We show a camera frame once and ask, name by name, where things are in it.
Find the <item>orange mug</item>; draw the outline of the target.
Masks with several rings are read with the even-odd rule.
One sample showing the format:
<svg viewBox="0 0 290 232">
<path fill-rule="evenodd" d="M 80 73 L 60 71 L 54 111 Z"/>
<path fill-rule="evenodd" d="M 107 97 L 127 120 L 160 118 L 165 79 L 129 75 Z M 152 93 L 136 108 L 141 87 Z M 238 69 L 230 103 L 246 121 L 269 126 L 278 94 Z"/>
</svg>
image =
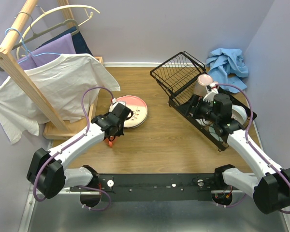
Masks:
<svg viewBox="0 0 290 232">
<path fill-rule="evenodd" d="M 112 148 L 114 146 L 115 140 L 116 140 L 116 137 L 115 136 L 110 136 L 105 141 L 108 144 L 108 146 Z"/>
</svg>

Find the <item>pink white plate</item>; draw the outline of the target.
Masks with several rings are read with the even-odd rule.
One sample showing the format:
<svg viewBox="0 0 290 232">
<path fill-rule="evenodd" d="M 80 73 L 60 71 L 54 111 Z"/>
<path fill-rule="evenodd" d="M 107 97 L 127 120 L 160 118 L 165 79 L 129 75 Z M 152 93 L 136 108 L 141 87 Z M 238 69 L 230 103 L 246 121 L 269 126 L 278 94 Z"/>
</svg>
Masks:
<svg viewBox="0 0 290 232">
<path fill-rule="evenodd" d="M 128 116 L 130 119 L 124 122 L 124 128 L 136 128 L 144 123 L 148 115 L 148 107 L 145 101 L 137 96 L 125 95 L 118 97 L 116 102 L 120 102 L 133 112 L 133 115 L 129 114 Z"/>
</svg>

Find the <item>blue white floral plate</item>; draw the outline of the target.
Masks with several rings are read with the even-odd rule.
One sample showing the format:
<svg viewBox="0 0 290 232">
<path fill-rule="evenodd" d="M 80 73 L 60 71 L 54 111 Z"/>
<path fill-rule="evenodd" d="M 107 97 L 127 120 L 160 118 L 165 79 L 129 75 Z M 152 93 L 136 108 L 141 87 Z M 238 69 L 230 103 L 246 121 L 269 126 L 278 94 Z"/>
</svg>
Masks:
<svg viewBox="0 0 290 232">
<path fill-rule="evenodd" d="M 126 106 L 131 109 L 132 113 L 129 114 L 129 119 L 124 122 L 125 128 L 136 128 L 144 123 L 148 115 L 148 108 L 144 102 L 127 103 Z"/>
</svg>

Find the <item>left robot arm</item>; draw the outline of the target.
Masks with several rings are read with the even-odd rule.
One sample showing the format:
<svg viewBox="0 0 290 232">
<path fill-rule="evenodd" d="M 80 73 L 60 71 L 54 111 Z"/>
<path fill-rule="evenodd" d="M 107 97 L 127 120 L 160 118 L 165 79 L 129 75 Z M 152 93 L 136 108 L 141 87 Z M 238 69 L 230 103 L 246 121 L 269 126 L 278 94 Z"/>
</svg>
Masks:
<svg viewBox="0 0 290 232">
<path fill-rule="evenodd" d="M 95 144 L 123 135 L 124 122 L 132 116 L 130 108 L 117 102 L 110 112 L 95 116 L 88 126 L 61 145 L 38 149 L 33 154 L 27 180 L 47 199 L 63 188 L 78 185 L 87 191 L 94 190 L 98 180 L 93 171 L 87 167 L 69 169 L 70 163 Z"/>
</svg>

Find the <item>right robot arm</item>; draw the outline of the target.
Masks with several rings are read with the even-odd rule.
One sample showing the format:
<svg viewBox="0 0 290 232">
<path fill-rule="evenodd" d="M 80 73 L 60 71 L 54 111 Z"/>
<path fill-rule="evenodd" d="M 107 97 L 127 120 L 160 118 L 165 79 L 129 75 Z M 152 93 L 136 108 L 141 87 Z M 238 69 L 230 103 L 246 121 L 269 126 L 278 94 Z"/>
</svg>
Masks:
<svg viewBox="0 0 290 232">
<path fill-rule="evenodd" d="M 248 134 L 248 127 L 232 115 L 228 94 L 218 93 L 212 101 L 192 95 L 189 114 L 196 120 L 209 121 L 217 137 L 231 146 L 249 165 L 249 176 L 232 165 L 215 169 L 213 185 L 217 189 L 235 187 L 254 200 L 264 214 L 280 211 L 290 214 L 290 169 L 283 169 L 258 147 Z"/>
</svg>

